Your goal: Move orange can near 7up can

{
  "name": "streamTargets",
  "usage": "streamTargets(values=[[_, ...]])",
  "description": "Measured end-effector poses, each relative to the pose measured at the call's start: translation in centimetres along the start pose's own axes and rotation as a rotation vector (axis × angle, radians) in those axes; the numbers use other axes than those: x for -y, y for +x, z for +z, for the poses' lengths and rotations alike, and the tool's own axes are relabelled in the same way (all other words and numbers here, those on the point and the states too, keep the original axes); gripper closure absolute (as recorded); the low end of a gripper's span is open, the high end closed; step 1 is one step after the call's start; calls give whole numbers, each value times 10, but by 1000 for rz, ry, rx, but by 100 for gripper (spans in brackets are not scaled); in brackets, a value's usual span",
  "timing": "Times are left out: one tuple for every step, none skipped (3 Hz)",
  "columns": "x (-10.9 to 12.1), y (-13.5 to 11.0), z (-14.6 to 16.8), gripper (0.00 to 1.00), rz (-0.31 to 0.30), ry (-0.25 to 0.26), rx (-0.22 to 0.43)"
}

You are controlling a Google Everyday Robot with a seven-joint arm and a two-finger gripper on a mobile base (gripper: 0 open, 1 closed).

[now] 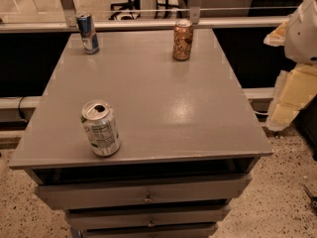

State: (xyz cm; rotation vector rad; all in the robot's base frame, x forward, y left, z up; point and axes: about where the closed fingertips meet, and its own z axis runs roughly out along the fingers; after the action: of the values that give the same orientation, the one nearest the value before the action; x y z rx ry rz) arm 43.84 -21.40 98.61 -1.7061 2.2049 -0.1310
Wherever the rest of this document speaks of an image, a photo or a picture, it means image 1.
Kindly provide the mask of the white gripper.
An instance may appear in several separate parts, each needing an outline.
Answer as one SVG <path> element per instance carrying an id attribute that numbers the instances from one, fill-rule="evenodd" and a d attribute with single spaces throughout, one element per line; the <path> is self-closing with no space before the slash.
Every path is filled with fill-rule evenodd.
<path id="1" fill-rule="evenodd" d="M 285 56 L 298 65 L 276 79 L 265 125 L 270 131 L 287 128 L 317 95 L 317 0 L 304 0 L 291 15 L 265 36 L 268 46 L 284 45 Z"/>

